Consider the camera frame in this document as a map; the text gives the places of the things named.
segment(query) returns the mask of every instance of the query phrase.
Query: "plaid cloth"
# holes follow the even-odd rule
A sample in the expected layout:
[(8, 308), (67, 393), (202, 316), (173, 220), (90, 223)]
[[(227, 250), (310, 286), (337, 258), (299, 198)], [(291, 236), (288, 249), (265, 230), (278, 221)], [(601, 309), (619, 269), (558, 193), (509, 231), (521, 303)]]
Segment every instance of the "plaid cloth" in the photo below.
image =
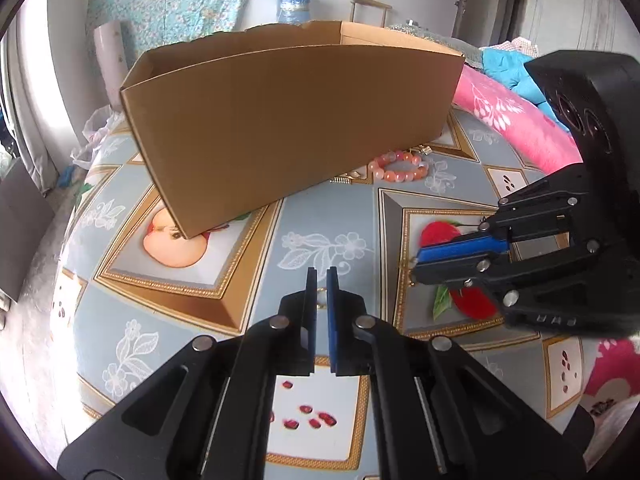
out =
[(481, 46), (480, 50), (484, 50), (486, 48), (507, 50), (508, 52), (519, 52), (531, 57), (538, 57), (540, 55), (540, 53), (538, 52), (538, 46), (531, 44), (531, 42), (527, 38), (515, 38), (515, 40), (505, 41), (500, 45)]

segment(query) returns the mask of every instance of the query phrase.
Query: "gray floor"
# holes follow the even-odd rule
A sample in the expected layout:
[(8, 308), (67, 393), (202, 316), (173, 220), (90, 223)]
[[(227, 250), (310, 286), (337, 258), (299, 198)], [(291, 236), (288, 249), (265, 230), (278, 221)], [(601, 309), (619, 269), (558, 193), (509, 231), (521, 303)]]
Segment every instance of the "gray floor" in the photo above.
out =
[(66, 224), (85, 174), (77, 170), (72, 186), (55, 189), (47, 196), (56, 217), (0, 332), (0, 392), (27, 436), (52, 465), (66, 446), (66, 436), (53, 383), (49, 312)]

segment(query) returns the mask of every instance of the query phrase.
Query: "blue gripper pad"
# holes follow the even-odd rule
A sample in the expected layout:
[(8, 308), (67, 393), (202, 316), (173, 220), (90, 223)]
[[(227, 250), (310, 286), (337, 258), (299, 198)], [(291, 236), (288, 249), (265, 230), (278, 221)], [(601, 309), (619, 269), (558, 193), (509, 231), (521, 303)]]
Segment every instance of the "blue gripper pad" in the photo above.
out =
[(460, 256), (493, 252), (497, 254), (509, 251), (507, 240), (498, 240), (492, 236), (482, 236), (469, 240), (451, 241), (445, 244), (437, 244), (423, 247), (418, 251), (417, 263), (437, 262)]

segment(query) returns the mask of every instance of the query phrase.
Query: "blue container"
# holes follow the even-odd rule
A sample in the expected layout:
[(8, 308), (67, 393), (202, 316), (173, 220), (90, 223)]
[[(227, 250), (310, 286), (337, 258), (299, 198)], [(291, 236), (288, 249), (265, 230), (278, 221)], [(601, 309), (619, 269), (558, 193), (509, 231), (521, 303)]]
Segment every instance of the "blue container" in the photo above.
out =
[(310, 0), (278, 0), (276, 16), (278, 23), (305, 23), (311, 19)]

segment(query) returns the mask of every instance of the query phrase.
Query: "bedding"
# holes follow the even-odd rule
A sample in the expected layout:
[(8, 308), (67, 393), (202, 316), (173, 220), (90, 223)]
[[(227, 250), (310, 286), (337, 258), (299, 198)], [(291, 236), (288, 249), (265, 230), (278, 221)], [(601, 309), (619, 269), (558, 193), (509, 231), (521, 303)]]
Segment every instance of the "bedding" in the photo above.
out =
[(581, 162), (568, 136), (535, 105), (464, 66), (453, 102), (494, 129), (546, 174)]

